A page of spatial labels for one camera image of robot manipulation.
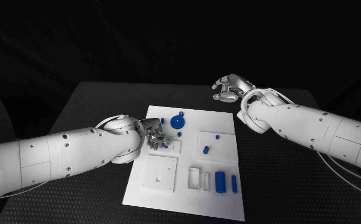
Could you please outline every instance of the small blue piece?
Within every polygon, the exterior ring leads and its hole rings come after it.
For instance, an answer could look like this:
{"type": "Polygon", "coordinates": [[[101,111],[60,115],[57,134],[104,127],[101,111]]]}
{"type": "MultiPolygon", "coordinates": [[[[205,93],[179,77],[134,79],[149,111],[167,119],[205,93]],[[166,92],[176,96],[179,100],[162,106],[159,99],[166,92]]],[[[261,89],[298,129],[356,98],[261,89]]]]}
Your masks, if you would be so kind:
{"type": "Polygon", "coordinates": [[[234,189],[234,193],[238,193],[238,180],[237,180],[237,176],[232,175],[232,189],[234,189]]]}
{"type": "Polygon", "coordinates": [[[224,172],[216,172],[216,192],[225,194],[226,191],[226,176],[224,172]]]}
{"type": "Polygon", "coordinates": [[[209,153],[209,147],[206,146],[203,150],[203,154],[208,154],[208,153],[209,153]]]}
{"type": "Polygon", "coordinates": [[[186,121],[185,121],[183,115],[185,113],[180,112],[179,115],[172,118],[172,127],[175,129],[180,129],[185,127],[186,121]]]}

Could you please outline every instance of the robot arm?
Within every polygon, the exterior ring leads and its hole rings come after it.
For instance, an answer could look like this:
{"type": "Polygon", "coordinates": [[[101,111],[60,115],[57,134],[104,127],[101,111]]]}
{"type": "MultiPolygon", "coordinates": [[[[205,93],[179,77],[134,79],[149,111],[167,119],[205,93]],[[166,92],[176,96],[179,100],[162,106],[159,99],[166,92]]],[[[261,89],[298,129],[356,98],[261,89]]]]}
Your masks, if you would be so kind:
{"type": "Polygon", "coordinates": [[[84,128],[0,144],[0,196],[42,182],[78,175],[110,161],[129,163],[140,156],[144,138],[170,144],[160,119],[129,115],[84,128]]]}
{"type": "Polygon", "coordinates": [[[285,139],[361,167],[361,122],[323,110],[294,104],[274,89],[258,89],[241,76],[221,78],[215,99],[235,102],[242,98],[238,117],[264,133],[270,128],[285,139]]]}

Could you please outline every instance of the black background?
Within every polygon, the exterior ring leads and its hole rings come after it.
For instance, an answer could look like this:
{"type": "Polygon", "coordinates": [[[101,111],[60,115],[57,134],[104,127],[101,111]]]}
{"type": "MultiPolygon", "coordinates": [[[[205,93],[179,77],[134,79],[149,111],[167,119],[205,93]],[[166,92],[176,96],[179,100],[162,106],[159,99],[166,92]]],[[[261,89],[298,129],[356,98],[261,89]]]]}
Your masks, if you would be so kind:
{"type": "Polygon", "coordinates": [[[0,100],[48,134],[81,81],[307,88],[360,119],[360,0],[2,0],[0,100]]]}

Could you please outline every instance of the table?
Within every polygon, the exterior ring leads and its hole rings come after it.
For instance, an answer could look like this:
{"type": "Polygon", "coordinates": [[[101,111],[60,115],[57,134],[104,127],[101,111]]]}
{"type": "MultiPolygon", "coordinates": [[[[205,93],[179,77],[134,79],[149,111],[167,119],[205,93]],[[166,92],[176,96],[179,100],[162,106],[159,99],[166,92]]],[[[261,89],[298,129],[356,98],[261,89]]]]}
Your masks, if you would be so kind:
{"type": "MultiPolygon", "coordinates": [[[[129,114],[143,119],[149,105],[235,114],[239,169],[248,223],[360,223],[361,192],[333,173],[316,151],[283,139],[274,130],[254,132],[238,119],[239,102],[215,101],[212,86],[83,82],[51,134],[93,127],[129,114]]],[[[308,107],[308,90],[278,89],[308,107]]],[[[130,164],[107,164],[51,181],[9,199],[0,223],[241,223],[123,205],[130,164]]],[[[360,181],[347,177],[356,184],[360,181]]]]}

